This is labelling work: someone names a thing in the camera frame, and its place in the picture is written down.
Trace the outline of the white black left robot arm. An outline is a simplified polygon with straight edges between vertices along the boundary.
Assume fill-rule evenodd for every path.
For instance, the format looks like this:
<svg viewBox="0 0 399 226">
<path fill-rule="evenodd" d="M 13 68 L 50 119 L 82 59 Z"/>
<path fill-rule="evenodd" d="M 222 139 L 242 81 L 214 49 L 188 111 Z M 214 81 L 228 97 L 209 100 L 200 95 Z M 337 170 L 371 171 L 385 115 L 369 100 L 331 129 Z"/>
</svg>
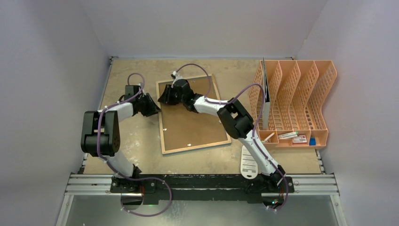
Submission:
<svg viewBox="0 0 399 226">
<path fill-rule="evenodd" d="M 92 157 L 101 159 L 114 173 L 111 191 L 126 189 L 137 192 L 143 187 L 141 170 L 132 164 L 120 150 L 119 123 L 140 113 L 144 117 L 156 115 L 161 109 L 149 93 L 143 91 L 143 84 L 126 85 L 125 94 L 119 100 L 102 110 L 84 113 L 81 149 Z"/>
</svg>

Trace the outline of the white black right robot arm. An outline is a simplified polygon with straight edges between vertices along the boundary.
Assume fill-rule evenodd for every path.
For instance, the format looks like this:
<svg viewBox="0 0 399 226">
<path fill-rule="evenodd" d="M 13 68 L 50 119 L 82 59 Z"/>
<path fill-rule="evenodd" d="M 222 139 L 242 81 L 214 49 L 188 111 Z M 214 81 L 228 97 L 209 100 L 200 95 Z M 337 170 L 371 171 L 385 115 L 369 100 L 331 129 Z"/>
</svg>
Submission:
<svg viewBox="0 0 399 226">
<path fill-rule="evenodd" d="M 211 99 L 195 93 L 186 79 L 179 79 L 166 85 L 158 102 L 166 105 L 183 104 L 190 112 L 217 116 L 227 134 L 240 141 L 251 154 L 265 177 L 267 190 L 275 192 L 282 184 L 289 186 L 284 169 L 262 144 L 255 130 L 257 123 L 237 97 L 228 101 Z"/>
</svg>

